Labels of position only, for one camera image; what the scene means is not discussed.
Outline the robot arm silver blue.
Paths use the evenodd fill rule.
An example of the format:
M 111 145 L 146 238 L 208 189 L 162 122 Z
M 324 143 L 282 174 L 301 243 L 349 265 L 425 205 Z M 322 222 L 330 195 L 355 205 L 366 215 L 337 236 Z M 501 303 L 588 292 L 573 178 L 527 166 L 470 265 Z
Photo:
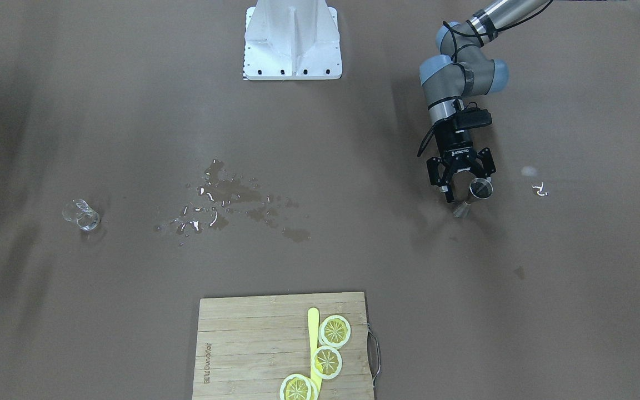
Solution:
M 448 203 L 455 202 L 452 180 L 456 174 L 469 172 L 490 181 L 496 172 L 490 148 L 475 149 L 471 135 L 473 129 L 491 125 L 491 114 L 468 106 L 466 99 L 505 89 L 509 69 L 505 61 L 488 58 L 483 46 L 549 5 L 550 1 L 495 1 L 463 22 L 445 21 L 435 37 L 439 53 L 419 67 L 432 124 L 417 154 L 421 156 L 435 141 L 438 154 L 426 162 L 429 182 Z

